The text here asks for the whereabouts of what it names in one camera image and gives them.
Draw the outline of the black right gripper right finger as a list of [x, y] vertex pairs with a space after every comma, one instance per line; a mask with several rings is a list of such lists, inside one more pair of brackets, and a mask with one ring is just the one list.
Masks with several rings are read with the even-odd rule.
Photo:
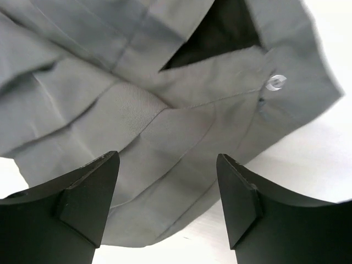
[[350, 201], [298, 194], [225, 154], [216, 168], [237, 263], [351, 263]]

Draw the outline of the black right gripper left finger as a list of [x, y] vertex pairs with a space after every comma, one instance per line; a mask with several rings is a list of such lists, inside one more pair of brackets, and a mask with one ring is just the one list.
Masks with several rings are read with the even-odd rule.
[[1, 199], [1, 263], [91, 263], [102, 242], [119, 171], [110, 151]]

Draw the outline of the grey pleated skirt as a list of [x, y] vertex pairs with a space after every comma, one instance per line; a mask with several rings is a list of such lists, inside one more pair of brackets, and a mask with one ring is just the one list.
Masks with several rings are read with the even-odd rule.
[[1, 156], [29, 186], [120, 155], [105, 245], [141, 248], [342, 96], [300, 1], [1, 1]]

